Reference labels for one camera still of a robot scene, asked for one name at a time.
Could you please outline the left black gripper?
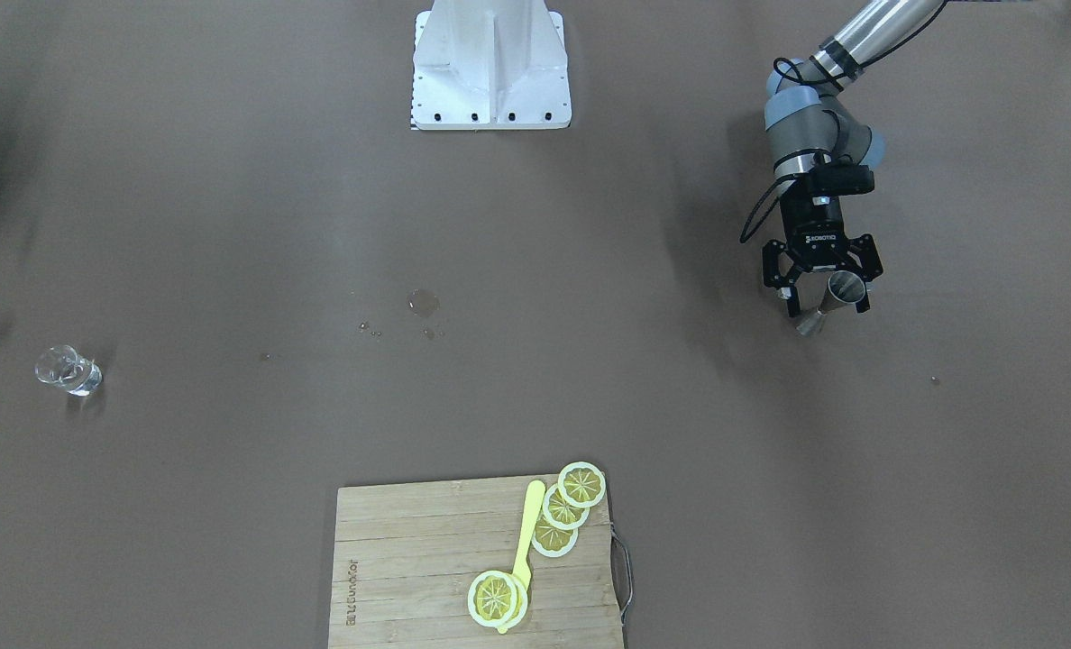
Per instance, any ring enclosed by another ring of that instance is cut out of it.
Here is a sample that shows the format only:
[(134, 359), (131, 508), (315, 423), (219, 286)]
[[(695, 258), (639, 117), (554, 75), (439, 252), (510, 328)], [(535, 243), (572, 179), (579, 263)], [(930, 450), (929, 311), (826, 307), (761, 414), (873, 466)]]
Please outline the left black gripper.
[(865, 288), (856, 312), (863, 314), (871, 308), (871, 284), (883, 275), (883, 262), (872, 233), (847, 237), (839, 202), (840, 197), (856, 192), (855, 171), (809, 171), (776, 178), (784, 242), (772, 239), (763, 246), (761, 274), (764, 285), (776, 291), (791, 319), (801, 313), (800, 275), (824, 270), (855, 271)]

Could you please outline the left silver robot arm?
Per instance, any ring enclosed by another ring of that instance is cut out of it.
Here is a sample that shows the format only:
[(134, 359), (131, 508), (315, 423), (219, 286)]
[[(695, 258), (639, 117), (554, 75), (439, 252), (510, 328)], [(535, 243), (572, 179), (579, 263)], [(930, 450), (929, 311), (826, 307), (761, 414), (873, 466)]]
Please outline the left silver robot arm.
[(810, 57), (772, 62), (764, 132), (773, 179), (749, 211), (740, 241), (779, 211), (783, 237), (764, 243), (761, 281), (804, 333), (833, 307), (869, 311), (869, 285), (884, 271), (874, 236), (847, 233), (841, 200), (873, 192), (885, 140), (842, 104), (842, 91), (944, 9), (942, 1), (871, 1)]

